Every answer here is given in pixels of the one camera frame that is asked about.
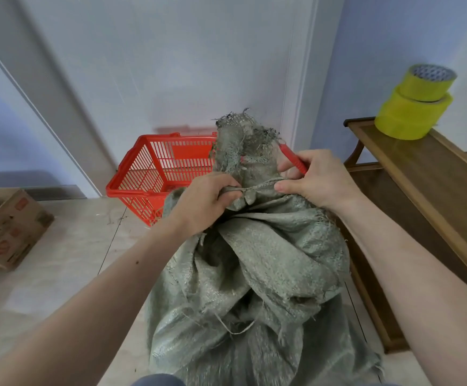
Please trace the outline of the grey-green woven sack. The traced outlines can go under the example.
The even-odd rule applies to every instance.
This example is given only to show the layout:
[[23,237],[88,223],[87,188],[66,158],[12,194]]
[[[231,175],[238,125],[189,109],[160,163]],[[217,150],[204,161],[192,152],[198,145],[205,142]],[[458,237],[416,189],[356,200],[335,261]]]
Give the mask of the grey-green woven sack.
[[150,373],[187,386],[343,386],[380,357],[342,304],[350,268],[332,214],[280,194],[274,129],[246,112],[216,121],[213,171],[243,196],[179,247],[149,294]]

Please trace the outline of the person's blue trousers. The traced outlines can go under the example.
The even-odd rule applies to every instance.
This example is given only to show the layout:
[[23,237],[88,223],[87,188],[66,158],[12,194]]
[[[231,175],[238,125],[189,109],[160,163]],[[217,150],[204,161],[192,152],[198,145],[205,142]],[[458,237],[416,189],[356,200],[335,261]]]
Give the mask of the person's blue trousers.
[[186,386],[186,384],[171,374],[151,374],[143,376],[130,386]]

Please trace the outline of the person's left hand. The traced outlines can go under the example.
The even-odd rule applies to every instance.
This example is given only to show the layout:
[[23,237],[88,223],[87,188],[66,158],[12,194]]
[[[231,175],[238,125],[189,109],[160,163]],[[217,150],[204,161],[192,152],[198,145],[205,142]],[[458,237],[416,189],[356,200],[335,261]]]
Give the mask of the person's left hand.
[[216,205],[220,189],[240,188],[239,182],[226,173],[212,172],[196,177],[185,188],[166,220],[186,240],[210,227],[224,213],[227,207]]

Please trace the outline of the brown cardboard box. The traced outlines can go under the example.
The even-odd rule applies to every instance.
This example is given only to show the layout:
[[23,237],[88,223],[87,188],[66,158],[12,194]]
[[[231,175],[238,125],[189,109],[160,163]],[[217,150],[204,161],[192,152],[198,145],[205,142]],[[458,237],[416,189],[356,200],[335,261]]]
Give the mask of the brown cardboard box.
[[55,220],[21,188],[0,188],[0,270],[15,270]]

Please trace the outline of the large yellow tape roll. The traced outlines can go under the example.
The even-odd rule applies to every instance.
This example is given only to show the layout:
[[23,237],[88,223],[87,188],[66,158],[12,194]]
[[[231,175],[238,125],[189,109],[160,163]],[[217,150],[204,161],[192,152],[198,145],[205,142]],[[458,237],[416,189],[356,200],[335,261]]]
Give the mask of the large yellow tape roll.
[[425,137],[453,102],[448,92],[438,101],[423,102],[403,96],[399,88],[394,88],[374,120],[380,132],[398,140]]

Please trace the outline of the red plastic tie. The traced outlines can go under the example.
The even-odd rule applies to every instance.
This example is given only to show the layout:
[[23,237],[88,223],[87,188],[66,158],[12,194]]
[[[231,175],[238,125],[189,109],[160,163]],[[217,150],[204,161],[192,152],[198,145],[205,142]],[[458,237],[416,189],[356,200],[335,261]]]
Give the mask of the red plastic tie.
[[277,141],[277,145],[281,153],[293,164],[293,166],[302,174],[307,174],[307,165],[300,159],[300,157],[292,151],[285,143]]

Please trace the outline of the person's right forearm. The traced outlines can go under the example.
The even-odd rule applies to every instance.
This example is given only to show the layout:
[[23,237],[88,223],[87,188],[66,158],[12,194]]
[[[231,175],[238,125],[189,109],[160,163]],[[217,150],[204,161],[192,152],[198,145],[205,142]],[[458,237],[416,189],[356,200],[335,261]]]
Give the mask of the person's right forearm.
[[467,284],[367,197],[332,205],[365,252],[432,386],[467,386]]

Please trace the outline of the person's right hand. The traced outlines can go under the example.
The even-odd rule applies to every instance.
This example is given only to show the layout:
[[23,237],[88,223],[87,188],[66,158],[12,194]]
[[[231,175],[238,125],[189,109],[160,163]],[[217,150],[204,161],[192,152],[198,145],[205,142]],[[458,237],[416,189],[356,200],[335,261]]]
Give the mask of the person's right hand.
[[315,206],[342,216],[354,210],[355,205],[367,201],[344,164],[330,150],[304,150],[297,155],[308,167],[306,175],[302,175],[287,158],[278,160],[278,171],[283,175],[283,180],[308,179],[311,195],[302,197]]

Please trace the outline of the white door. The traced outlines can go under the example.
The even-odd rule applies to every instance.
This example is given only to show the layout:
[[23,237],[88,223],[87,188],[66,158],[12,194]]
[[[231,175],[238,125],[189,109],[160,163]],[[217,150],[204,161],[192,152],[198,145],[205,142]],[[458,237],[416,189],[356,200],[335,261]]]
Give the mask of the white door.
[[18,0],[115,167],[137,137],[248,113],[292,141],[317,0]]

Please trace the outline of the person's left forearm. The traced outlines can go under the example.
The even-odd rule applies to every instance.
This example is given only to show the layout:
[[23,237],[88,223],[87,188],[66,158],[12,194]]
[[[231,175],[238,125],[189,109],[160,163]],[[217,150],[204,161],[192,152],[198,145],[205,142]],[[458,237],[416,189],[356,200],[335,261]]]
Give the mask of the person's left forearm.
[[170,258],[209,225],[162,219],[0,360],[0,386],[97,386]]

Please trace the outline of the red plastic shopping basket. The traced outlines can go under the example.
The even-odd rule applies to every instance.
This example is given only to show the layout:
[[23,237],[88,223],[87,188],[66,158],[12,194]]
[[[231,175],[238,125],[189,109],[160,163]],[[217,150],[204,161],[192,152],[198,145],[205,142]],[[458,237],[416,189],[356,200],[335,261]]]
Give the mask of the red plastic shopping basket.
[[140,136],[106,186],[106,195],[119,199],[151,227],[162,217],[169,193],[212,172],[216,139],[216,131]]

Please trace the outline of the brown wooden table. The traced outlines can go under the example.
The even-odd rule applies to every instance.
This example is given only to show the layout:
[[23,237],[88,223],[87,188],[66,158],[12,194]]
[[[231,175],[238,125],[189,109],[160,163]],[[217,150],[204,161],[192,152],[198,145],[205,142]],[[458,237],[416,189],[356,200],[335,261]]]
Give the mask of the brown wooden table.
[[388,137],[375,118],[347,119],[358,143],[345,161],[360,190],[467,284],[467,153],[436,131]]

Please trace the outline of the small yellow tape roll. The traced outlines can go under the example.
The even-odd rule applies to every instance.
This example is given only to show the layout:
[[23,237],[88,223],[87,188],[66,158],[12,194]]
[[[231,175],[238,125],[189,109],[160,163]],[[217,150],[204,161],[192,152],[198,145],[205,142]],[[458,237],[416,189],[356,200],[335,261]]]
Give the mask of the small yellow tape roll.
[[407,99],[436,102],[447,94],[457,77],[454,70],[445,66],[415,64],[407,69],[397,89]]

